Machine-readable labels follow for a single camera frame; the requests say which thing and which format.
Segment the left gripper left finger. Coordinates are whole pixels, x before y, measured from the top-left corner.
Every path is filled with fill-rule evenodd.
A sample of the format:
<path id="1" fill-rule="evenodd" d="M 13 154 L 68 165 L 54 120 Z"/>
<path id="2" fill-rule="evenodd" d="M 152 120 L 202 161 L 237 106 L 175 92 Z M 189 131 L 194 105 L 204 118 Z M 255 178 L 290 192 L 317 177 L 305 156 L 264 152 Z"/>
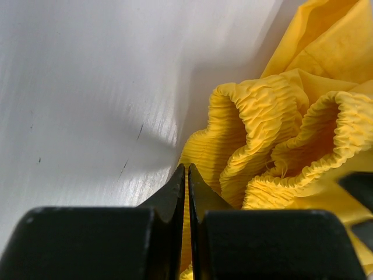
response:
<path id="1" fill-rule="evenodd" d="M 177 279 L 185 167 L 136 207 L 39 207 L 18 222 L 2 279 Z"/>

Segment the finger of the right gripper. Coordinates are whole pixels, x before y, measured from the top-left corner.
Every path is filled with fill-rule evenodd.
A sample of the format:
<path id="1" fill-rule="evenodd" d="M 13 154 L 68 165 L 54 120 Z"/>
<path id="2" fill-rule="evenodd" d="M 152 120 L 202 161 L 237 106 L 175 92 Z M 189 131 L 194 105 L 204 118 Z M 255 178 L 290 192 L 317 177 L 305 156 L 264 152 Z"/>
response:
<path id="1" fill-rule="evenodd" d="M 339 185 L 354 197 L 361 205 L 373 210 L 373 174 L 372 172 L 353 172 L 340 178 Z"/>
<path id="2" fill-rule="evenodd" d="M 365 220 L 352 226 L 353 233 L 372 251 L 373 221 Z"/>

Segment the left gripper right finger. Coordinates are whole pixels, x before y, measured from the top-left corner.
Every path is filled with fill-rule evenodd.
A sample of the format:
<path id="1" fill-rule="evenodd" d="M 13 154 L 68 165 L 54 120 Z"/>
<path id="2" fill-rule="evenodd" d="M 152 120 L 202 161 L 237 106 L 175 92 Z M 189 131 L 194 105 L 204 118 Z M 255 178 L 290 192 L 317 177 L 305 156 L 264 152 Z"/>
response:
<path id="1" fill-rule="evenodd" d="M 347 232 L 327 211 L 235 210 L 188 169 L 195 279 L 365 279 Z"/>

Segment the yellow shorts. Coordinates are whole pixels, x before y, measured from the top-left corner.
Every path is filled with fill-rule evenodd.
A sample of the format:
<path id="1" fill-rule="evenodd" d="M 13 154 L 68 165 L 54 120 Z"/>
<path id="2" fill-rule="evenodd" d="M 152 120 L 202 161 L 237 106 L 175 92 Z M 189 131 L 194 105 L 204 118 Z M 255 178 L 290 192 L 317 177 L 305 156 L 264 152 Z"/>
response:
<path id="1" fill-rule="evenodd" d="M 337 182 L 372 172 L 370 1 L 301 5 L 259 79 L 215 88 L 180 163 L 237 209 L 335 214 L 370 277 L 372 251 L 351 228 L 372 212 Z"/>

